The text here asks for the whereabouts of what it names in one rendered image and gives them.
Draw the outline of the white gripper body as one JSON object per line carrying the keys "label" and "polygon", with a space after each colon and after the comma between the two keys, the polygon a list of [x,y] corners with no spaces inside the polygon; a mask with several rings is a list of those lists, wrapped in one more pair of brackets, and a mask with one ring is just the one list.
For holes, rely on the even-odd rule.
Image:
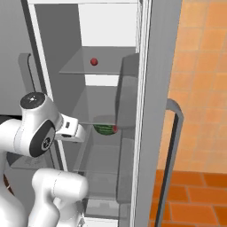
{"label": "white gripper body", "polygon": [[78,125],[75,128],[72,125],[69,125],[68,128],[63,127],[58,130],[55,134],[56,140],[83,143],[86,138],[86,131],[82,125]]}

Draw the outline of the glass fridge shelf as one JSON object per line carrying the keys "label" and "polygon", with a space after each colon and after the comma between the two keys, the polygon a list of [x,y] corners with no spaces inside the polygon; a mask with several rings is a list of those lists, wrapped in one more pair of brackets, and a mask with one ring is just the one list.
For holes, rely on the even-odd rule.
{"label": "glass fridge shelf", "polygon": [[[93,66],[92,58],[98,60]],[[135,47],[82,47],[61,68],[61,74],[113,74],[121,71],[121,65],[125,66],[125,74],[134,74],[138,69],[139,54]]]}
{"label": "glass fridge shelf", "polygon": [[119,164],[127,163],[127,156],[134,149],[134,141],[128,138],[92,138],[77,159],[74,172],[117,174]]}
{"label": "glass fridge shelf", "polygon": [[116,125],[119,129],[136,125],[137,92],[132,87],[88,86],[80,96],[72,116],[82,124]]}

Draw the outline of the clear fridge drawer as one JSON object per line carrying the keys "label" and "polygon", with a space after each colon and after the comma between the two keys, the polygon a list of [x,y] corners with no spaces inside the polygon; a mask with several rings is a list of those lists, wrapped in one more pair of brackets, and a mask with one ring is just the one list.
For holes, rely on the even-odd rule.
{"label": "clear fridge drawer", "polygon": [[128,206],[120,205],[116,200],[116,174],[87,172],[89,192],[86,216],[127,219],[129,217]]}

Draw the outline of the grey fridge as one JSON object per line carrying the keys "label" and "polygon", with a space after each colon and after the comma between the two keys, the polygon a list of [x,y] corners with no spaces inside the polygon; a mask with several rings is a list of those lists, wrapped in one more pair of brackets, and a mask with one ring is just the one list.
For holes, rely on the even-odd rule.
{"label": "grey fridge", "polygon": [[[73,117],[72,112],[88,86],[118,89],[126,86],[137,92],[139,60],[138,69],[130,75],[125,74],[124,65],[117,75],[61,74],[59,71],[82,47],[135,47],[139,54],[142,0],[21,0],[21,4],[35,62],[42,73],[42,89],[61,113]],[[115,125],[118,129],[115,134],[103,136],[95,131],[96,124],[82,124],[79,120],[78,123],[86,131],[83,143],[62,140],[56,143],[63,168],[71,172],[92,138],[120,137],[134,141],[133,152],[128,154],[127,163],[119,164],[116,174],[116,200],[128,206],[129,217],[86,216],[87,196],[82,201],[86,216],[84,227],[129,227],[136,125],[126,129]],[[87,172],[75,173],[86,177]]]}

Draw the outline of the green watermelon slice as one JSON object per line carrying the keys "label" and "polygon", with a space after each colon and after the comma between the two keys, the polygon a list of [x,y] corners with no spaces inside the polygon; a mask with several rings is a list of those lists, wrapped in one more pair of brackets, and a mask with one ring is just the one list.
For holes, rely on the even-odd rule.
{"label": "green watermelon slice", "polygon": [[115,134],[118,129],[115,125],[95,125],[94,129],[97,133],[103,136],[111,136]]}

